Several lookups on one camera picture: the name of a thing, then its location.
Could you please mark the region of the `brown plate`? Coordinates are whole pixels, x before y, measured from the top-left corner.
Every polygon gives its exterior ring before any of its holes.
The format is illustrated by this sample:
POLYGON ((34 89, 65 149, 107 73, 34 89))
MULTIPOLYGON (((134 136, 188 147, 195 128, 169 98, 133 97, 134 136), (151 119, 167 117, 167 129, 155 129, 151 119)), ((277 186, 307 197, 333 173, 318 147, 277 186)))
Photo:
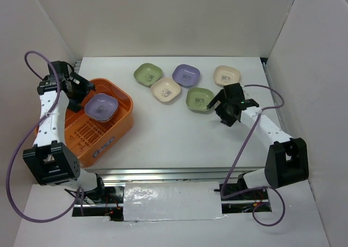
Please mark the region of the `brown plate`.
POLYGON ((90 117, 90 119, 104 123, 109 122, 113 117, 114 115, 93 115, 90 117))

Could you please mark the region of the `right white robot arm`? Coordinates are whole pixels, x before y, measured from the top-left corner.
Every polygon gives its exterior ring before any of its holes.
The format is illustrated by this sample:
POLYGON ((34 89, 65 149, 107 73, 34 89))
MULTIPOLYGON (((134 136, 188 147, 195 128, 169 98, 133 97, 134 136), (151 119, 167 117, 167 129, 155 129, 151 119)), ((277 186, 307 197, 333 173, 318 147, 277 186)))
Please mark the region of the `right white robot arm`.
POLYGON ((281 188, 309 178, 307 144, 302 138, 293 138, 265 115, 254 99, 246 99, 239 83, 224 86, 208 103, 221 123, 231 127, 240 122, 250 129, 232 166, 235 167, 249 139, 255 135, 267 149, 265 166, 239 175, 237 193, 249 199, 256 189, 281 188))

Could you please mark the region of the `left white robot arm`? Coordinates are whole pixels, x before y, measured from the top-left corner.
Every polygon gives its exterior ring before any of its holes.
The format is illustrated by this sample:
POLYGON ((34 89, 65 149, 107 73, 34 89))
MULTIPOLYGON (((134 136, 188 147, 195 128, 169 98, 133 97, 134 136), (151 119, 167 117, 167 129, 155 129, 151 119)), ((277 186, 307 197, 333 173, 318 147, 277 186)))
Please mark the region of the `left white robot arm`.
POLYGON ((67 111, 81 113, 82 101, 95 86, 77 75, 67 62, 54 61, 48 68, 49 74, 37 88, 43 120, 36 127, 32 148, 24 150, 23 160, 38 184, 82 187, 87 203, 103 202, 107 198, 107 189, 101 177, 81 167, 65 139, 67 111))

